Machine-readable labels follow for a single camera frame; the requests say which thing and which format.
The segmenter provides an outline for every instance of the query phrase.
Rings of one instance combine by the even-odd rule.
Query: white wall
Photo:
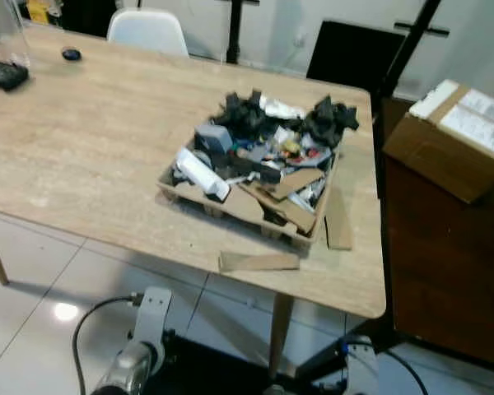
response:
[[[133,0],[124,1],[127,6]],[[225,58],[230,3],[220,0],[142,0],[144,7],[173,12],[189,52]],[[240,63],[305,75],[324,19],[395,31],[397,20],[414,21],[423,0],[261,0],[244,5]],[[453,78],[494,95],[494,0],[443,0],[432,22],[450,29],[448,39],[425,36],[396,94],[416,99]],[[294,41],[305,36],[302,48]]]

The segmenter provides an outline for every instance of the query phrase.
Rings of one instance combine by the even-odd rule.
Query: black cable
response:
[[[135,297],[133,296],[120,296],[118,298],[111,298],[107,300],[103,300],[102,302],[96,304],[93,306],[86,314],[84,314],[81,318],[81,320],[78,322],[77,326],[75,327],[75,332],[73,333],[73,339],[72,339],[72,349],[73,349],[73,361],[75,362],[75,368],[77,369],[77,377],[79,379],[79,388],[80,388],[80,394],[81,395],[86,395],[86,385],[84,384],[84,375],[82,374],[82,367],[81,367],[81,361],[79,360],[79,351],[77,349],[77,339],[79,336],[79,331],[81,330],[82,324],[86,321],[86,318],[96,311],[98,308],[111,304],[111,303],[116,303],[116,302],[135,302]]]
[[[373,344],[371,344],[369,342],[354,342],[354,341],[351,341],[351,342],[348,342],[347,344],[356,344],[356,345],[359,345],[359,346],[369,346],[369,347],[372,347],[373,348]],[[384,350],[383,352],[387,356],[391,356],[398,363],[400,363],[402,366],[404,366],[404,368],[408,372],[410,372],[410,374],[413,376],[413,378],[415,379],[415,381],[419,385],[419,388],[421,389],[422,395],[428,395],[428,391],[426,390],[425,384],[422,382],[421,378],[419,377],[419,374],[417,374],[417,372],[413,369],[412,366],[410,366],[410,364],[406,360],[404,360],[403,358],[401,358],[400,356],[398,356],[397,354],[395,354],[394,352],[392,352],[390,350]]]

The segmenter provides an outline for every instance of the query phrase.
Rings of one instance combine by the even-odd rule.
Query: metal pole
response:
[[[404,68],[408,64],[408,61],[413,55],[422,35],[424,35],[426,29],[430,25],[431,19],[436,14],[437,8],[440,5],[441,0],[426,0],[422,6],[417,20],[410,30],[408,37],[404,40],[400,50],[397,52],[394,62],[390,66],[386,77],[384,78],[377,97],[390,97],[398,84],[398,79],[403,74]]]
[[[229,48],[227,49],[227,63],[238,63],[240,54],[240,23],[243,0],[231,0],[231,27],[229,28]]]

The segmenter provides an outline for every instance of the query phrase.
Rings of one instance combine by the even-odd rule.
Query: black mouse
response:
[[[65,48],[63,49],[63,58],[65,58],[66,60],[76,62],[77,60],[81,60],[82,55],[78,49]]]

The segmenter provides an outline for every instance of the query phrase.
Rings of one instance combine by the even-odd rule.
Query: table top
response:
[[[363,317],[385,308],[380,205],[369,95],[359,89],[108,44],[33,26],[26,31],[31,80],[0,91],[0,212],[148,253],[207,272],[218,256],[263,254],[287,245],[238,222],[168,202],[159,174],[220,111],[225,95],[253,88],[312,108],[327,94],[357,107],[361,126],[347,131],[334,184],[352,225],[352,251],[314,244],[299,271],[231,272],[227,277]],[[81,50],[67,63],[63,46]]]

